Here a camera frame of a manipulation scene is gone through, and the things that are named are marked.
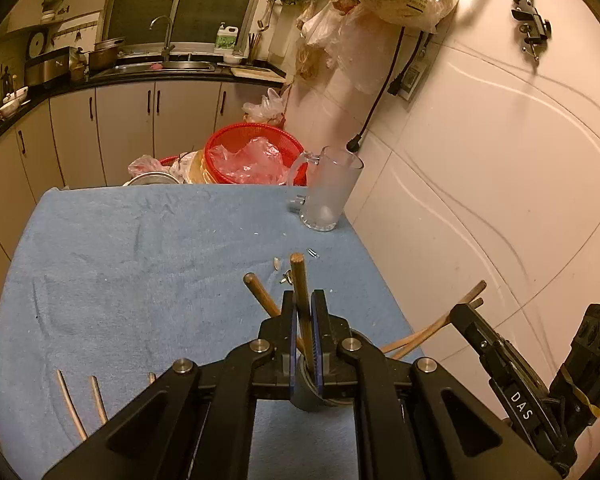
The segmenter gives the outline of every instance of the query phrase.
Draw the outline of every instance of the faucet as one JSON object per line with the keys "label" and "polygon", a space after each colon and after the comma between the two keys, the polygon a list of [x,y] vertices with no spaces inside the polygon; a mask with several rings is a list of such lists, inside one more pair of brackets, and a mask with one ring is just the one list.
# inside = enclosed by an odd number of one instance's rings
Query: faucet
{"label": "faucet", "polygon": [[167,24],[167,35],[164,38],[164,47],[162,48],[162,60],[164,62],[167,62],[169,60],[169,53],[174,48],[176,48],[174,44],[171,44],[171,31],[173,30],[173,20],[166,14],[158,16],[157,18],[154,18],[154,20],[151,22],[151,25],[149,25],[149,30],[153,30],[154,23],[163,18],[169,22]]}

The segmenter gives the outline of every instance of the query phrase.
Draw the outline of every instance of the blue tablecloth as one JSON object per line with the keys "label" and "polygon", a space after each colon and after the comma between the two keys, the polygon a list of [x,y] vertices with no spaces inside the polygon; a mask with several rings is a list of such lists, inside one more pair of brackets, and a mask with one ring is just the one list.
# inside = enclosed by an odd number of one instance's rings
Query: blue tablecloth
{"label": "blue tablecloth", "polygon": [[[223,359],[266,317],[242,276],[255,272],[281,302],[294,251],[320,255],[307,255],[310,289],[323,288],[330,312],[376,345],[411,333],[346,219],[330,233],[307,229],[286,210],[293,192],[139,186],[43,196],[0,302],[0,440],[24,480],[39,479],[80,442],[56,368],[93,433],[89,375],[112,416],[148,385],[149,371],[159,375],[181,356]],[[305,413],[259,402],[250,478],[350,480],[355,446],[350,408]]]}

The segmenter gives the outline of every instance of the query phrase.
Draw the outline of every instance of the silver bolt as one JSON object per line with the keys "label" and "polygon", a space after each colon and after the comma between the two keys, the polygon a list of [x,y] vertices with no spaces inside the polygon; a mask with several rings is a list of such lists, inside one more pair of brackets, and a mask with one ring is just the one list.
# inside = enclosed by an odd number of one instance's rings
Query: silver bolt
{"label": "silver bolt", "polygon": [[188,374],[193,370],[193,362],[187,359],[186,357],[181,357],[180,359],[173,362],[171,365],[173,371],[177,374]]}
{"label": "silver bolt", "polygon": [[254,339],[249,343],[249,348],[251,348],[251,350],[253,350],[254,352],[257,352],[258,354],[266,352],[267,350],[269,350],[270,346],[271,345],[269,344],[269,341],[267,341],[266,339]]}
{"label": "silver bolt", "polygon": [[435,372],[436,368],[438,368],[438,363],[435,362],[431,357],[423,357],[422,359],[418,359],[417,364],[418,368],[426,374]]}
{"label": "silver bolt", "polygon": [[362,343],[355,337],[347,337],[342,340],[342,347],[349,352],[355,352],[362,348]]}

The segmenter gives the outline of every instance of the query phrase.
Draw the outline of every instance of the frosted glass mug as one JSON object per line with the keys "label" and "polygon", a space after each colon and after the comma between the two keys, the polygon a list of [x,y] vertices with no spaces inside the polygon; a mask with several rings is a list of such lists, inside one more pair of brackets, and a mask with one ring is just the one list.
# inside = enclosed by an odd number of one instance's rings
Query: frosted glass mug
{"label": "frosted glass mug", "polygon": [[300,207],[300,218],[310,229],[331,231],[365,165],[347,150],[325,146],[319,156],[301,153],[289,170],[288,186],[293,185],[298,169],[305,162],[316,164],[317,168]]}

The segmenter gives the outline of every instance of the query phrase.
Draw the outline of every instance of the kitchen sink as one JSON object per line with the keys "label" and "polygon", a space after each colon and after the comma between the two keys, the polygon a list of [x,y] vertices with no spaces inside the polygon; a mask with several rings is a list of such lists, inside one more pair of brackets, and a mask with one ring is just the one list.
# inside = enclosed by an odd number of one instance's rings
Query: kitchen sink
{"label": "kitchen sink", "polygon": [[208,61],[162,61],[115,66],[96,74],[93,78],[151,72],[213,72],[215,70],[215,65]]}

